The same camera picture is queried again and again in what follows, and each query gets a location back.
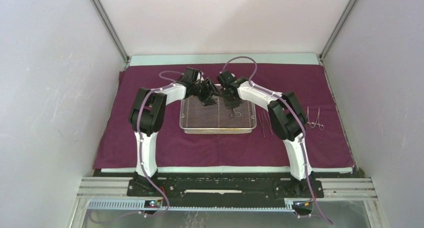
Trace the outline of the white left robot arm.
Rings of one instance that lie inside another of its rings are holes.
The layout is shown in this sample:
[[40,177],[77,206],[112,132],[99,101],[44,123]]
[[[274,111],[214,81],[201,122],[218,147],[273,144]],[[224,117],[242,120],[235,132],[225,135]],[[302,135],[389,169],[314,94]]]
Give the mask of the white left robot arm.
[[158,183],[152,179],[158,171],[156,162],[156,142],[165,118],[166,106],[189,97],[197,97],[204,106],[216,104],[220,96],[218,88],[203,72],[187,67],[185,72],[163,71],[161,79],[170,84],[159,88],[138,89],[130,114],[129,123],[136,137],[137,165],[134,180],[145,196],[153,196]]

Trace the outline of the steel hemostat clamp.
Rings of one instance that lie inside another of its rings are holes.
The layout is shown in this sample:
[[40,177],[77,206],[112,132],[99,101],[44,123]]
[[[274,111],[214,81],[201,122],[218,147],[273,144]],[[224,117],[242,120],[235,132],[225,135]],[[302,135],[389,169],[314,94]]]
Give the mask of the steel hemostat clamp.
[[311,129],[313,129],[316,125],[315,122],[312,122],[310,120],[310,111],[309,111],[309,107],[307,107],[307,111],[306,111],[306,123],[309,125],[309,127]]

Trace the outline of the steel surgical forceps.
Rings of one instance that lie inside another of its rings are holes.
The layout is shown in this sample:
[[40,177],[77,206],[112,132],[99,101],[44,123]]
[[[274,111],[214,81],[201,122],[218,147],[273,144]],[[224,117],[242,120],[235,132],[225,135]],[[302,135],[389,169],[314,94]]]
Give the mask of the steel surgical forceps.
[[321,123],[321,120],[320,120],[320,118],[321,118],[321,111],[320,110],[321,110],[321,108],[319,107],[318,111],[317,111],[317,115],[316,115],[314,125],[315,125],[315,127],[318,127],[321,131],[323,131],[325,129],[325,126],[324,126],[324,124]]

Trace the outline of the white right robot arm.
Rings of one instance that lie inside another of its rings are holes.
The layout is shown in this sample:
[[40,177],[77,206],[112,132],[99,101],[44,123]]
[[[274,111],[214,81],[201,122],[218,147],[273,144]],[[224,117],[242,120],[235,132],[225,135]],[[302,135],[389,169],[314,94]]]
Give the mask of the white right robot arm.
[[312,168],[305,143],[307,119],[296,95],[269,90],[244,77],[237,79],[229,71],[221,72],[217,80],[226,107],[233,109],[249,101],[268,112],[273,133],[283,141],[288,154],[290,174],[295,179],[291,192],[297,197],[308,194]]

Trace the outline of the metal mesh instrument tray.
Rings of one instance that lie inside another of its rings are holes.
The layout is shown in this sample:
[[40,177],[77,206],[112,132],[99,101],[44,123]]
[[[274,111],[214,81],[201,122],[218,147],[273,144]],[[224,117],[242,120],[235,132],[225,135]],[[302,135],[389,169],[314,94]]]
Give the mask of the metal mesh instrument tray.
[[255,105],[242,101],[239,107],[227,108],[221,97],[205,106],[197,97],[181,101],[179,126],[187,134],[247,134],[257,126]]

